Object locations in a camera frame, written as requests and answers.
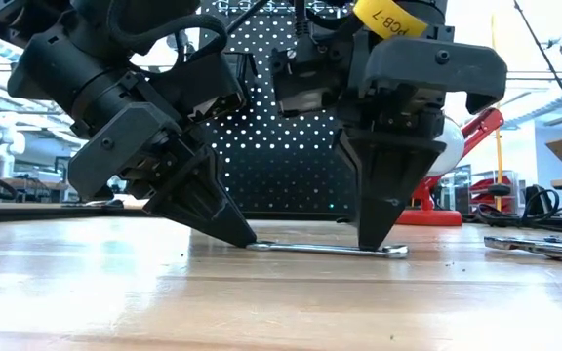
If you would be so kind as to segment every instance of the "yellow label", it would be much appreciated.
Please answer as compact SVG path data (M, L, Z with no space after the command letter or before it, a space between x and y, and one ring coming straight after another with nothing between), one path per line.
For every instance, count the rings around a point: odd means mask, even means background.
M403 10L393 0L358 0L352 11L383 39L394 35L419 37L428 27L428 24Z

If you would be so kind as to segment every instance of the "white sphere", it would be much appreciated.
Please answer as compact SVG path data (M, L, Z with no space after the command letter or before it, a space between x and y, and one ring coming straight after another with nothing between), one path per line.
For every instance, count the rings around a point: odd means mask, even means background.
M435 141L445 142L446 150L439 155L427 176L441 176L451 171L461 160L465 148L465 138L459 125L448 117L444 121L444 133Z

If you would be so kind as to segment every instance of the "black pegboard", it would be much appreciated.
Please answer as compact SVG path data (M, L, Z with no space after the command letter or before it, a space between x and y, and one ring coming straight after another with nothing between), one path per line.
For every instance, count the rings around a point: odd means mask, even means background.
M229 24L249 3L206 0L202 13ZM225 161L223 182L245 213L353 214L354 175L331 149L333 114L277 115L267 57L273 48L293 47L295 37L291 9L273 6L270 2L238 28L226 48L254 54L259 75L250 111L206 123L208 142ZM336 15L336 10L315 7ZM201 45L213 36L202 31Z

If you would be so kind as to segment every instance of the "workbench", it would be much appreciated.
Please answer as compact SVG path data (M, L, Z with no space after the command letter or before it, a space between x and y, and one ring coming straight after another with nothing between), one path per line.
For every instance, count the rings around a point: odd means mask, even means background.
M356 241L252 223L263 240ZM386 241L411 253L386 260L245 251L161 218L0 223L0 350L562 350L562 262L483 246L548 234L396 226Z

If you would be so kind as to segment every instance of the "yellow pole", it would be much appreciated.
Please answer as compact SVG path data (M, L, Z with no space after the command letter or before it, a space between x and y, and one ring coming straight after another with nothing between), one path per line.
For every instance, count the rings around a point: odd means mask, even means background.
M498 45L496 44L496 11L492 13L492 48L498 50ZM496 104L496 108L500 109L500 103ZM500 128L496 129L496 150L498 157L498 184L502 184L502 141L500 136ZM500 196L496 197L496 209L498 211L502 210L502 198Z

